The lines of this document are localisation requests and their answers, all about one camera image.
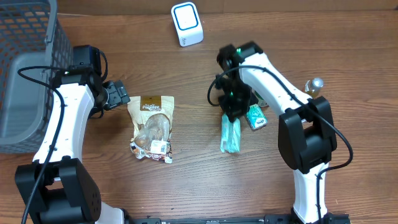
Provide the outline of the small teal white box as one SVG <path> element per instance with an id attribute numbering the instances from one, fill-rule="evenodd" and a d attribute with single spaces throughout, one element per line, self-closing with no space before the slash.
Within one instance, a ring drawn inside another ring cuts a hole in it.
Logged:
<path id="1" fill-rule="evenodd" d="M 246 119 L 250 124 L 252 130 L 261 129 L 267 125 L 267 118 L 257 104 L 251 105 L 249 111 L 246 113 Z"/>

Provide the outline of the teal tissue pack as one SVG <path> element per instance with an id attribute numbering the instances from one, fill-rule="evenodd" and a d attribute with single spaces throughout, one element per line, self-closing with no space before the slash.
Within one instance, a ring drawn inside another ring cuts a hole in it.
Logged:
<path id="1" fill-rule="evenodd" d="M 241 123 L 239 119 L 231 122 L 227 115 L 221 117 L 221 152 L 239 153 L 241 141 Z"/>

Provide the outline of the yellow liquid bottle silver cap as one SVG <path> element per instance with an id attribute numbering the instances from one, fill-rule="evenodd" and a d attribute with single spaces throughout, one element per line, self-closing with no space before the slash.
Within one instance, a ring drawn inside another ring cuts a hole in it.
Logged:
<path id="1" fill-rule="evenodd" d="M 316 98 L 320 90 L 323 88 L 324 82 L 321 78 L 314 78 L 306 82 L 304 92 L 310 95 L 312 98 Z"/>

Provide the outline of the brown snack packet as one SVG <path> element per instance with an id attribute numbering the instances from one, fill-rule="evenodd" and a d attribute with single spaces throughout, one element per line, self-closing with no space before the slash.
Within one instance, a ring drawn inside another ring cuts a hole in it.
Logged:
<path id="1" fill-rule="evenodd" d="M 149 158 L 171 164 L 172 96 L 132 96 L 127 110 L 134 126 L 131 151 L 137 159 Z"/>

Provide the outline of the green lid white jar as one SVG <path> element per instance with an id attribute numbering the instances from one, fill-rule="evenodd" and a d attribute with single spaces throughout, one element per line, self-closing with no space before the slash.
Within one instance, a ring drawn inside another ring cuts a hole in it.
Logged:
<path id="1" fill-rule="evenodd" d="M 258 105 L 261 108 L 265 108 L 268 106 L 268 104 L 266 103 L 266 101 L 260 96 L 260 94 L 258 92 L 254 92 L 254 95 L 256 96 L 257 100 L 258 100 Z"/>

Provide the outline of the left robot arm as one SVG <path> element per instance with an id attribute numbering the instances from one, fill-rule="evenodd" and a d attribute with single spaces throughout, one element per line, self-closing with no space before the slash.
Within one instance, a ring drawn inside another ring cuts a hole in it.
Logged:
<path id="1" fill-rule="evenodd" d="M 53 107 L 44 140 L 31 164 L 18 166 L 15 181 L 25 203 L 22 223 L 132 223 L 128 212 L 107 205 L 82 164 L 87 121 L 130 101 L 121 81 L 108 81 L 105 54 L 82 45 L 73 63 L 56 72 L 47 88 Z"/>

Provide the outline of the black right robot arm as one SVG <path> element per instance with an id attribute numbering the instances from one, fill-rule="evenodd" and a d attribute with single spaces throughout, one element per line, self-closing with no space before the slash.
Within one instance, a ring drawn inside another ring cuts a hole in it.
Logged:
<path id="1" fill-rule="evenodd" d="M 230 122 L 249 112 L 259 95 L 279 119 L 278 148 L 294 172 L 295 201 L 288 223 L 336 223 L 325 205 L 325 176 L 337 148 L 329 102 L 302 92 L 271 64 L 255 42 L 220 48 L 223 73 L 211 87 L 223 90 L 217 105 Z"/>

